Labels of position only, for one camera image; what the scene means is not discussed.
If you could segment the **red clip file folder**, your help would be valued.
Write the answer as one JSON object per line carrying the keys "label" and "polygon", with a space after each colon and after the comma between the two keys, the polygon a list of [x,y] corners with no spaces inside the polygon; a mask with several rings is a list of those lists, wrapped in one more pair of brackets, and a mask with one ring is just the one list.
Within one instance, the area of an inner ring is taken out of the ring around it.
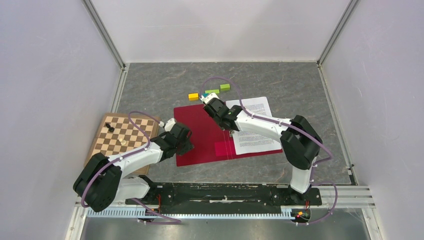
{"label": "red clip file folder", "polygon": [[192,132],[193,149],[176,156],[176,166],[184,167],[263,155],[280,154],[281,148],[269,151],[236,154],[234,140],[227,130],[222,130],[204,111],[202,104],[176,107],[174,118]]}

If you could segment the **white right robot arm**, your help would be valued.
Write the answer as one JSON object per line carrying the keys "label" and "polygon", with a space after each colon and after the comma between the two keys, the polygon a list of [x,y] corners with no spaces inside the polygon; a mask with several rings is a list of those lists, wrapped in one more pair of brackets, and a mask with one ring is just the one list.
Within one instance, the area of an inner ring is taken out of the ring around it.
{"label": "white right robot arm", "polygon": [[289,119],[246,113],[240,105],[229,108],[214,94],[201,96],[200,100],[206,113],[222,129],[254,133],[279,142],[292,165],[289,199],[302,204],[309,198],[313,165],[323,142],[303,116]]}

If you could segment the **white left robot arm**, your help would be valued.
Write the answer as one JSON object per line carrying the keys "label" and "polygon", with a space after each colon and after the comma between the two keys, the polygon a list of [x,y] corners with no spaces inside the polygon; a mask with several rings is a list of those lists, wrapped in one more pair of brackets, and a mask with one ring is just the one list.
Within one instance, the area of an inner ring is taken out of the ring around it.
{"label": "white left robot arm", "polygon": [[134,171],[162,162],[174,155],[184,155],[194,146],[192,131],[183,123],[170,119],[165,131],[148,143],[115,155],[94,154],[73,184],[81,205],[101,212],[111,203],[131,198],[145,204],[157,198],[155,188],[142,177],[129,178]]}

